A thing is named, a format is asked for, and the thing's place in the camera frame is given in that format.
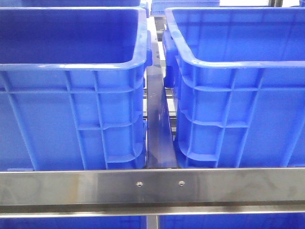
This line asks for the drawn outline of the steel rack centre divider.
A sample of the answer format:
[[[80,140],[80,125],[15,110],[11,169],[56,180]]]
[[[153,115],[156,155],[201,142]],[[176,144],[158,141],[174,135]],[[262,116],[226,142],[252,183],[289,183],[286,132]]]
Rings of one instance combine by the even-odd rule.
[[[148,18],[147,23],[152,41],[152,65],[147,68],[146,80],[147,167],[177,168],[155,17]]]

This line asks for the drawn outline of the blue bin at left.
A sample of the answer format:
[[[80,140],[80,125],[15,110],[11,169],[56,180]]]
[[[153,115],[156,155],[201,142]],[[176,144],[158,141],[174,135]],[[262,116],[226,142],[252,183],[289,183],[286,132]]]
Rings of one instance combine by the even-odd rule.
[[[146,12],[2,7],[0,169],[139,169],[146,164]]]

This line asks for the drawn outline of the blue bin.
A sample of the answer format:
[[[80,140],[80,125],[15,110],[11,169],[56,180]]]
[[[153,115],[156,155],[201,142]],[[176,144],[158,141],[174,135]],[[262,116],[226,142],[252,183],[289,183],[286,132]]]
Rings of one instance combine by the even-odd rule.
[[[167,8],[183,168],[303,167],[303,7]]]
[[[146,164],[146,12],[2,7],[0,169],[139,169]]]

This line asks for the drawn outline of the blue front right bin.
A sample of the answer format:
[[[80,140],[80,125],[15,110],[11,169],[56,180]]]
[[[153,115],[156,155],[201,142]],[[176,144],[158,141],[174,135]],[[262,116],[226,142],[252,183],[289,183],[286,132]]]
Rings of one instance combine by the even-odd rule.
[[[167,8],[183,168],[303,167],[303,7]]]

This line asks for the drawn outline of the steel rack front rail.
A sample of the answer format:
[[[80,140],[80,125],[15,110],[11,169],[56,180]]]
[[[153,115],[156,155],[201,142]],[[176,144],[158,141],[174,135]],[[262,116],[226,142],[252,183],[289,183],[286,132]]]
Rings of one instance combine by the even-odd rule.
[[[295,213],[305,170],[139,169],[2,172],[2,218]]]

